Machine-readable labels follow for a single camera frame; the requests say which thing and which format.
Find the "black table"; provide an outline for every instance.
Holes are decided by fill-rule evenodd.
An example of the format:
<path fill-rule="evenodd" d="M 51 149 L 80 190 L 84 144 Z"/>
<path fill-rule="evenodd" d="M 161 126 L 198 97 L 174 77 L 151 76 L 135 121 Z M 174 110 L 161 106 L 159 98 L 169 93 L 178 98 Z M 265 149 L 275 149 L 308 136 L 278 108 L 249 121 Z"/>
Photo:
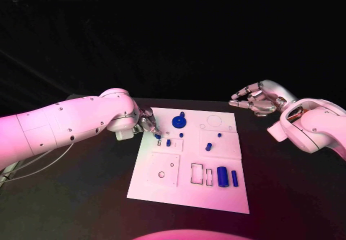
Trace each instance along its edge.
<path fill-rule="evenodd" d="M 158 108 L 234 113 L 249 215 L 126 198 L 141 134 L 116 141 L 109 131 L 77 142 L 38 174 L 8 182 L 0 195 L 0 239 L 132 239 L 200 229 L 252 239 L 346 238 L 346 162 L 329 149 L 308 154 L 257 118 L 226 102 L 135 99 Z M 47 164 L 56 149 L 15 175 Z"/>

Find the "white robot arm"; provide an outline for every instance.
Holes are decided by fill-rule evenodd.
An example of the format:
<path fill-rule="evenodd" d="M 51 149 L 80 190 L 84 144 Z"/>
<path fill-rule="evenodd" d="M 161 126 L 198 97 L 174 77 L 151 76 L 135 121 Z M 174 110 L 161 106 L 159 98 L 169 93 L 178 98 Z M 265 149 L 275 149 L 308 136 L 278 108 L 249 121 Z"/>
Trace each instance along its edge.
<path fill-rule="evenodd" d="M 161 132 L 148 108 L 139 109 L 123 89 L 57 102 L 0 118 L 0 170 L 11 163 L 94 136 L 103 129 L 118 140 Z"/>
<path fill-rule="evenodd" d="M 247 95 L 247 101 L 234 100 Z M 230 106 L 250 109 L 257 117 L 275 110 L 279 120 L 266 129 L 278 142 L 286 138 L 306 153 L 331 148 L 346 160 L 346 110 L 322 99 L 296 100 L 273 81 L 263 80 L 231 95 Z"/>

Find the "cable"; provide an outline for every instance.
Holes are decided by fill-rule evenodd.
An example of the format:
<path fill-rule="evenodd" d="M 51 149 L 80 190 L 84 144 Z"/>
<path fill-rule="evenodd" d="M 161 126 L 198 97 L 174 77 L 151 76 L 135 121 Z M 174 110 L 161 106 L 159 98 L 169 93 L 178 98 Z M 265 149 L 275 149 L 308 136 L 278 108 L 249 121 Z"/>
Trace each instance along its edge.
<path fill-rule="evenodd" d="M 50 167 L 50 166 L 57 162 L 57 160 L 63 157 L 63 155 L 64 155 L 66 152 L 68 151 L 71 145 L 73 145 L 73 143 L 70 144 L 70 146 L 68 146 L 68 148 L 66 149 L 66 151 L 63 152 L 63 154 L 61 154 L 61 155 L 53 160 L 53 162 L 50 162 L 50 164 L 45 165 L 40 170 L 31 172 L 30 174 L 27 174 L 27 175 L 24 175 L 24 176 L 18 176 L 18 177 L 15 177 L 15 178 L 12 178 L 12 179 L 9 179 L 9 180 L 0 181 L 0 183 L 6 183 L 6 182 L 14 181 L 14 180 L 17 180 L 17 179 L 25 178 L 25 177 L 31 176 L 32 174 L 38 173 L 40 171 L 43 171 L 43 170 L 44 170 L 47 167 Z"/>
<path fill-rule="evenodd" d="M 32 162 L 35 162 L 43 156 L 45 156 L 53 150 L 48 150 L 47 152 L 44 152 L 38 157 L 35 157 L 30 162 L 27 162 L 24 165 L 21 165 L 18 168 L 15 168 L 11 171 L 2 172 L 0 174 L 0 177 L 5 177 L 6 174 L 14 173 L 17 170 L 19 170 L 21 168 L 24 168 L 27 165 L 30 165 Z"/>

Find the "blue round cap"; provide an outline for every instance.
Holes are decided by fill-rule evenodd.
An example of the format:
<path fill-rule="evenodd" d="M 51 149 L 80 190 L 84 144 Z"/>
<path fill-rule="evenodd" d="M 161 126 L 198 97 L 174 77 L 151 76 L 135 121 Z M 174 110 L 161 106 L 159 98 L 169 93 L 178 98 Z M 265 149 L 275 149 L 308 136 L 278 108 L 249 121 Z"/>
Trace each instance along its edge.
<path fill-rule="evenodd" d="M 171 125 L 175 129 L 181 129 L 185 126 L 184 112 L 179 112 L 179 116 L 174 116 Z"/>

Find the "robotic hand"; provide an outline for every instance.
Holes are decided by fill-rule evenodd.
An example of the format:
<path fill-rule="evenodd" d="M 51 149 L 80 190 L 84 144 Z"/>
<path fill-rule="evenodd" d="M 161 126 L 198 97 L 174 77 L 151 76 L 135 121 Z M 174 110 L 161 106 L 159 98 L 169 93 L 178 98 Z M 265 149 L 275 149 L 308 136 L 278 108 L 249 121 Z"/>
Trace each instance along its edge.
<path fill-rule="evenodd" d="M 246 94 L 247 101 L 237 101 Z M 346 110 L 340 106 L 322 99 L 298 100 L 270 80 L 250 84 L 230 98 L 229 105 L 250 109 L 257 117 L 280 112 L 266 129 L 278 142 L 288 138 L 306 153 L 328 147 L 346 160 Z"/>
<path fill-rule="evenodd" d="M 0 118 L 0 170 L 14 162 L 94 136 L 103 129 L 118 140 L 146 131 L 161 135 L 149 107 L 139 108 L 123 89 L 57 102 Z"/>

